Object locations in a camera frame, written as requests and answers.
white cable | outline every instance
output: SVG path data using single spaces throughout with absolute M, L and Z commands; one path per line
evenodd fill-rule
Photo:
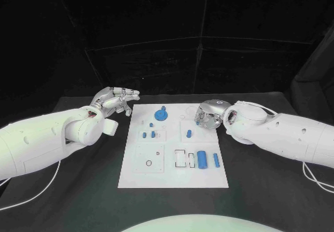
M 7 178 L 1 183 L 0 183 L 0 187 L 2 186 L 2 184 L 10 180 L 10 178 Z
M 306 173 L 305 173 L 305 167 L 306 167 L 306 169 L 308 169 L 308 171 L 309 171 L 309 174 L 310 174 L 310 176 L 312 176 L 312 179 L 308 177 L 308 175 L 306 175 Z M 325 186 L 328 186 L 328 187 L 331 187 L 331 188 L 334 188 L 334 186 L 331 186 L 331 185 L 328 185 L 328 184 L 325 184 L 325 183 L 322 183 L 322 182 L 319 182 L 319 181 L 316 180 L 316 178 L 315 178 L 315 176 L 313 176 L 313 174 L 312 174 L 312 172 L 310 172 L 310 170 L 309 170 L 309 168 L 308 168 L 305 162 L 302 162 L 302 172 L 303 172 L 305 177 L 306 177 L 310 181 L 313 181 L 313 182 L 318 184 L 318 186 L 319 186 L 326 192 L 334 193 L 334 191 L 329 191 L 328 189 L 325 189 L 325 188 L 322 187 L 322 185 L 325 185 Z
M 254 106 L 257 106 L 257 107 L 260 107 L 260 108 L 269 110 L 269 111 L 276 115 L 276 112 L 274 112 L 273 110 L 267 109 L 264 106 L 262 106 L 262 105 L 259 105 L 259 104 L 256 104 L 256 103 L 253 103 L 253 102 L 247 102 L 247 101 L 237 101 L 237 102 L 236 102 L 236 104 L 243 104 L 243 103 L 244 103 L 244 104 L 249 104 L 249 105 L 254 105 Z
M 18 206 L 18 205 L 21 205 L 21 204 L 25 204 L 27 202 L 30 202 L 30 201 L 44 192 L 44 190 L 46 190 L 46 189 L 48 188 L 48 186 L 50 186 L 51 181 L 53 181 L 54 178 L 56 178 L 59 166 L 60 166 L 60 161 L 59 161 L 59 163 L 57 163 L 57 169 L 56 169 L 54 175 L 53 175 L 53 177 L 51 177 L 51 179 L 50 179 L 48 184 L 46 185 L 44 189 L 41 190 L 41 192 L 40 192 L 31 199 L 28 199 L 27 201 L 21 202 L 21 203 L 18 203 L 18 204 L 14 204 L 14 205 L 11 205 L 11 206 L 7 206 L 7 207 L 4 207 L 4 208 L 0 208 L 0 211 L 4 210 L 4 209 L 12 208 L 12 207 L 15 207 L 15 206 Z

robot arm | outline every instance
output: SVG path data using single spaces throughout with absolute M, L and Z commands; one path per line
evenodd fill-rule
M 66 110 L 8 124 L 0 129 L 0 180 L 31 173 L 74 151 L 92 145 L 100 134 L 113 135 L 118 123 L 106 117 L 125 111 L 126 101 L 139 99 L 139 92 L 103 88 L 89 106 Z
M 256 144 L 269 152 L 302 162 L 334 168 L 334 127 L 308 118 L 269 115 L 263 106 L 238 101 L 204 101 L 194 117 L 198 126 L 217 128 L 243 144 Z

black table surface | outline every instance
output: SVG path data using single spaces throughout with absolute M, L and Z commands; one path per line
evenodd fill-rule
M 141 96 L 128 105 L 200 103 L 220 99 L 249 101 L 286 114 L 295 111 L 279 92 L 211 95 Z M 79 108 L 92 97 L 59 100 L 54 111 Z M 56 179 L 27 204 L 0 211 L 0 231 L 119 232 L 135 224 L 172 215 L 213 214 L 241 218 L 285 232 L 334 231 L 334 195 L 302 175 L 300 162 L 243 145 L 217 128 L 228 188 L 118 188 L 129 117 L 118 121 L 115 136 L 61 160 Z M 44 188 L 57 164 L 11 179 L 0 207 L 30 199 Z M 332 169 L 310 165 L 319 180 Z

white board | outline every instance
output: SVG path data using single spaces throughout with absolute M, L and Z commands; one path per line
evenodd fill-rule
M 154 113 L 162 105 L 168 116 L 156 121 Z M 215 130 L 195 125 L 197 108 L 198 103 L 133 105 L 118 188 L 228 187 Z M 205 169 L 198 169 L 197 151 L 201 150 L 207 154 Z

rectangular slot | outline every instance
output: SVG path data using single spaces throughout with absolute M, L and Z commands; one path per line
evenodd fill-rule
M 175 150 L 175 167 L 185 168 L 185 150 Z
M 188 153 L 188 166 L 190 168 L 194 168 L 194 157 L 192 157 L 192 153 Z

